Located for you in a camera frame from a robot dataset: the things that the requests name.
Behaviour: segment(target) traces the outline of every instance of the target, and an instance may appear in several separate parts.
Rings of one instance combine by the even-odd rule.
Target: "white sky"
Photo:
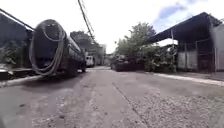
[[[0,3],[0,8],[32,27],[52,18],[68,33],[87,31],[77,0],[0,0]],[[113,52],[114,42],[128,35],[131,26],[138,22],[148,22],[160,32],[203,11],[218,19],[224,18],[222,0],[84,0],[84,3],[96,40],[107,45],[107,53]],[[185,10],[175,11],[163,19],[158,17],[164,8],[176,3]]]

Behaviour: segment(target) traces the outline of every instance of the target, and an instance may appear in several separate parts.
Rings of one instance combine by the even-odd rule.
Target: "coiled hose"
[[[66,37],[66,33],[63,30],[62,26],[58,22],[56,22],[54,20],[51,20],[51,21],[53,21],[51,24],[47,24],[47,23],[45,24],[46,21],[43,21],[42,23],[40,23],[38,25],[39,27],[41,27],[41,30],[43,31],[44,36],[49,41],[58,43],[58,47],[56,49],[55,55],[54,55],[53,60],[51,61],[51,63],[48,66],[44,67],[44,68],[40,68],[40,67],[37,66],[36,57],[35,57],[35,51],[34,51],[34,43],[35,43],[34,39],[35,39],[35,36],[36,36],[36,33],[35,33],[36,31],[34,31],[34,34],[33,34],[32,40],[31,40],[31,44],[30,44],[30,48],[29,48],[29,59],[30,59],[30,62],[31,62],[33,70],[37,74],[44,75],[44,76],[52,75],[52,74],[54,74],[57,71],[57,69],[58,69],[58,67],[60,65],[61,59],[62,59],[63,49],[64,49],[64,39]],[[46,27],[49,27],[49,26],[54,26],[54,27],[58,28],[58,31],[59,31],[58,39],[50,38],[47,35]]]

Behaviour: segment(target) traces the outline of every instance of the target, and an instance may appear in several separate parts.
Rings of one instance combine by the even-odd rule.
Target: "roof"
[[[190,31],[192,31],[198,26],[205,27],[205,28],[209,27],[211,25],[210,23],[212,23],[212,25],[214,26],[217,26],[221,24],[222,22],[216,19],[215,17],[203,12],[152,36],[151,38],[149,38],[148,42],[152,44],[167,38],[172,38],[171,31],[173,31],[173,38],[175,40],[178,40],[183,35],[189,34]]]
[[[24,23],[23,21],[19,20],[18,18],[14,17],[13,15],[11,15],[10,13],[6,12],[5,10],[0,8],[0,14],[6,16],[7,18],[13,20],[14,22],[24,25],[26,28],[30,29],[31,31],[33,31],[34,29],[29,26],[28,24]]]

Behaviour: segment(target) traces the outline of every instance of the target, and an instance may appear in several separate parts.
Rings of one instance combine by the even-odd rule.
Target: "street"
[[[88,69],[0,89],[6,128],[222,128],[224,87]]]

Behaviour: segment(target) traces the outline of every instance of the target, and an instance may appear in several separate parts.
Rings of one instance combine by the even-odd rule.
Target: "road surface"
[[[0,89],[7,128],[222,128],[224,87],[89,69]]]

